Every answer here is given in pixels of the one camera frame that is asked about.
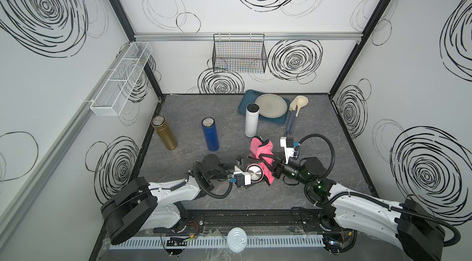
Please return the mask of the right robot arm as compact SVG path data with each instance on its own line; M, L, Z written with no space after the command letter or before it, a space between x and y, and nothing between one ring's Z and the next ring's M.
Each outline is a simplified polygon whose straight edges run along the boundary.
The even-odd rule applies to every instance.
M323 178L328 170L316 157L303 164L275 154L261 154L259 159L275 177L283 174L304 185L307 199L322 210L323 228L374 236L399 247L413 261L441 259L445 231L437 218L412 199L400 203L355 192Z

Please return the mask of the pink thermos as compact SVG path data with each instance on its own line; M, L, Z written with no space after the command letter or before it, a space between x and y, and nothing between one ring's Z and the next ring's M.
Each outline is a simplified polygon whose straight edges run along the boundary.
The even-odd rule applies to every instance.
M259 164L251 164L246 168L246 172L250 175L250 182L256 183L263 179L263 169Z

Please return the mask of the gold thermos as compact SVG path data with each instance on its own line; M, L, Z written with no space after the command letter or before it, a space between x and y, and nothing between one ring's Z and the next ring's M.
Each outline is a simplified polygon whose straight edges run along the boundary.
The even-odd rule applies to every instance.
M164 116L155 116L151 120L151 125L155 129L157 135L161 139L163 145L168 150L174 150L178 146L178 142L170 129L167 119Z

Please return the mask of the pink cloth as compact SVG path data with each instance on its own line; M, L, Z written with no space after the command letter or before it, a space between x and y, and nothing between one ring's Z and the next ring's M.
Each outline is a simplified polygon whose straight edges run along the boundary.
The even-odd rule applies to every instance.
M260 136L254 136L251 139L250 151L255 159L262 161L262 163L259 163L259 166L263 170L263 178L268 186L274 182L274 176L269 169L269 166L272 166L274 162L274 159L270 157L273 155L273 147L272 141L264 140Z

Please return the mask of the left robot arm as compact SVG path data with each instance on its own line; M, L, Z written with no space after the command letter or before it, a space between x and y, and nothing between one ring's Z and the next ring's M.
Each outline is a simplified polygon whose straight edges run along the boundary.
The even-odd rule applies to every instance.
M223 163L215 154L208 154L196 161L183 179L148 182L137 177L101 207L110 242L119 245L140 231L181 230L188 221L183 202L204 196L226 198L233 187L266 180L269 165L266 158L248 157Z

